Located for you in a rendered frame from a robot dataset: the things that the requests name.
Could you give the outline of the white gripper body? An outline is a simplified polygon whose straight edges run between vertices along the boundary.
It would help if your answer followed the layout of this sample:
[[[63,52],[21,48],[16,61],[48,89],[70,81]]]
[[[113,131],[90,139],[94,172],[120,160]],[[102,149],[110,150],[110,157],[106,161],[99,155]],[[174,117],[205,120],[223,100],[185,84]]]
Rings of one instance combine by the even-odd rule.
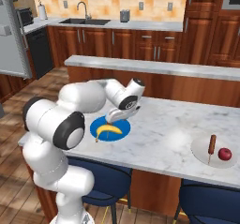
[[[128,119],[129,117],[135,115],[140,109],[140,106],[135,106],[129,110],[119,110],[117,108],[111,109],[105,119],[108,123],[113,123],[118,120]]]

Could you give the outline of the yellow banana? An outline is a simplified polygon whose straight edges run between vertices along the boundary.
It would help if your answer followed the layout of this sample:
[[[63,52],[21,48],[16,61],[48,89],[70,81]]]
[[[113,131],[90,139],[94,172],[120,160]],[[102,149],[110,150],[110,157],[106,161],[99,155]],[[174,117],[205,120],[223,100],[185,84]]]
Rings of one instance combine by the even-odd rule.
[[[102,125],[97,128],[97,136],[96,136],[96,142],[98,142],[99,135],[104,131],[110,131],[116,134],[122,134],[122,130],[118,127],[112,126],[112,125]]]

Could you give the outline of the white round plate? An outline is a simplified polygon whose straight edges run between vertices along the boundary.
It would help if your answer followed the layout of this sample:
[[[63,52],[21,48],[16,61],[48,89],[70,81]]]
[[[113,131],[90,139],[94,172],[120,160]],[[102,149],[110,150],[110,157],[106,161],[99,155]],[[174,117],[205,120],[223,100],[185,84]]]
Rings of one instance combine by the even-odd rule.
[[[213,155],[208,154],[209,143],[210,138],[205,135],[195,139],[191,144],[191,151],[193,155],[200,160],[200,162],[219,169],[227,169],[237,163],[237,148],[232,143],[226,143],[221,139],[217,139]],[[218,151],[221,148],[228,148],[231,151],[232,157],[229,160],[221,160],[218,157]]]

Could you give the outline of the red apple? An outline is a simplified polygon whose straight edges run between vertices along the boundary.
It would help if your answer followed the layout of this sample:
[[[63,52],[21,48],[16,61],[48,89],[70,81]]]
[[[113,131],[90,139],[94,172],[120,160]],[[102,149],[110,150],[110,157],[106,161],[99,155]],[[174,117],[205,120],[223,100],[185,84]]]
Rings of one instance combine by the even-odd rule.
[[[228,161],[232,158],[232,152],[228,148],[220,148],[218,151],[218,158],[224,161]]]

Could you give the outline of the grey steel fridge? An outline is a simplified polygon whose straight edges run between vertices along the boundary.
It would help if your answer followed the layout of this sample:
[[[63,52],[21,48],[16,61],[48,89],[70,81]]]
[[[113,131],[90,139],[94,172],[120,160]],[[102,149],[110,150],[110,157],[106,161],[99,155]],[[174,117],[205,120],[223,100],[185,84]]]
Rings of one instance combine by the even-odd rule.
[[[31,79],[27,50],[19,11],[13,0],[0,0],[0,74]]]

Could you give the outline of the blue padded stool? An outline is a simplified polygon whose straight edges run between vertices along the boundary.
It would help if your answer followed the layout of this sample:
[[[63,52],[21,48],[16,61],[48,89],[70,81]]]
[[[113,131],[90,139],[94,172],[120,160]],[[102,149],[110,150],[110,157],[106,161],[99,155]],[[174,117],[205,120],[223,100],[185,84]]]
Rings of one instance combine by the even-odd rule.
[[[89,194],[82,197],[82,201],[95,206],[110,206],[112,224],[117,224],[116,203],[127,196],[127,207],[131,208],[132,169],[82,157],[68,157],[68,163],[94,174],[94,187]]]
[[[240,188],[181,179],[172,224],[183,210],[189,224],[240,224]]]

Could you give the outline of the wooden island with marble top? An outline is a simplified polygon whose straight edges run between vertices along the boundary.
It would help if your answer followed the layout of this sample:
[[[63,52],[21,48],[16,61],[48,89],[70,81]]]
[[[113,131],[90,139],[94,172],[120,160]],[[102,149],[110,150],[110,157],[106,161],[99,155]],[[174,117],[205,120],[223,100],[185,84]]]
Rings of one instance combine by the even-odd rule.
[[[240,108],[240,68],[72,55],[66,61],[71,82],[139,78],[147,97]]]

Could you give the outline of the corn dog on stick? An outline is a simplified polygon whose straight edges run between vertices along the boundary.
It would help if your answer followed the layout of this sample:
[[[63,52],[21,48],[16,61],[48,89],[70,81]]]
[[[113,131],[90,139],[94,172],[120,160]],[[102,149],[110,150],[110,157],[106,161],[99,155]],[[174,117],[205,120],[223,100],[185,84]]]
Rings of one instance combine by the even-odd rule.
[[[217,139],[217,136],[215,134],[211,135],[209,146],[208,146],[208,155],[209,155],[208,165],[210,164],[211,156],[214,154],[214,151],[215,151],[216,139]]]

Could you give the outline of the grey toaster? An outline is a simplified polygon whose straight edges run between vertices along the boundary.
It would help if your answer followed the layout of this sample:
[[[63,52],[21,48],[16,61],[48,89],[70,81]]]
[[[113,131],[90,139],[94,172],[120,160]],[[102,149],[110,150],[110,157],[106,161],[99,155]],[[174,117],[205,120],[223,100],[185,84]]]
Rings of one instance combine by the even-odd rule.
[[[130,10],[122,9],[120,11],[120,22],[128,22],[130,19]]]

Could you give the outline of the dark kitchen sink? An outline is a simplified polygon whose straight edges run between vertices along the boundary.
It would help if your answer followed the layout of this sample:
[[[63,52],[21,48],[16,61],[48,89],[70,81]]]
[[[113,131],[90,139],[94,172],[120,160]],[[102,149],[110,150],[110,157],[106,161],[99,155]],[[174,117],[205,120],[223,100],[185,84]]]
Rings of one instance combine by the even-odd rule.
[[[61,21],[60,23],[67,23],[67,24],[92,24],[92,25],[105,25],[106,23],[110,22],[111,20],[86,20],[86,19],[66,19]]]

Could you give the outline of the black dishwasher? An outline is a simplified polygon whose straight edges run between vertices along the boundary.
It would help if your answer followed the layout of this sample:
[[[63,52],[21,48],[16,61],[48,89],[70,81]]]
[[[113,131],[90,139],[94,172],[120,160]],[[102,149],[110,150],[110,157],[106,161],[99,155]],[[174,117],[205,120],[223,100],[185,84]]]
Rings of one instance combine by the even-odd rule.
[[[40,79],[53,69],[53,60],[50,53],[46,28],[41,28],[29,33],[26,37],[37,79]]]

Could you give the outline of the steel sink tap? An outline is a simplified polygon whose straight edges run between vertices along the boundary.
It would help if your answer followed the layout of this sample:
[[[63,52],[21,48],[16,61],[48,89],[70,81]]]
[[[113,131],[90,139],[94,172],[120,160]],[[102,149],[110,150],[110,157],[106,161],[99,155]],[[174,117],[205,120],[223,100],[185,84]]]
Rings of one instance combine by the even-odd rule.
[[[92,19],[92,16],[87,12],[87,6],[86,4],[84,3],[84,1],[81,1],[77,4],[77,10],[79,10],[80,8],[80,4],[83,4],[84,5],[84,15],[85,15],[85,19],[86,20],[91,20]]]

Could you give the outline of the tall wooden cupboard run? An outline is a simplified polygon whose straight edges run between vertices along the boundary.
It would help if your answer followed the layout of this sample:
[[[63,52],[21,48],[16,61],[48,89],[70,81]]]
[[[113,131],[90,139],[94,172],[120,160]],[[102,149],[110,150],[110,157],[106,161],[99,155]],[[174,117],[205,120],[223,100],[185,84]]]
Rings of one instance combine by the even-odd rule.
[[[187,0],[179,62],[240,68],[240,10],[223,0]]]

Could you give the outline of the white paper towel roll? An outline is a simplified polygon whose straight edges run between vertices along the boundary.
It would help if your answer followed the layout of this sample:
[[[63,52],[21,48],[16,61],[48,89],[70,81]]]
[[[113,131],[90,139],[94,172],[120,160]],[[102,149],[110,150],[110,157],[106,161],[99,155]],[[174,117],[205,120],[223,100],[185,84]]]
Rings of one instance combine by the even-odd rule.
[[[41,3],[40,0],[38,0],[38,6],[37,7],[38,7],[38,12],[39,12],[39,18],[42,21],[47,20],[48,17],[47,17],[45,6]]]

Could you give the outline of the black toaster oven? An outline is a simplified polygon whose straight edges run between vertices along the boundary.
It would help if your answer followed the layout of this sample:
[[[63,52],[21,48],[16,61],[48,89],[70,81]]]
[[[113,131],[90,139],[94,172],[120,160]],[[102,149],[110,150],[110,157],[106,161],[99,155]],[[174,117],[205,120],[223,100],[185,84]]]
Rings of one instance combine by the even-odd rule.
[[[33,13],[30,7],[16,9],[19,25],[26,26],[34,23]]]

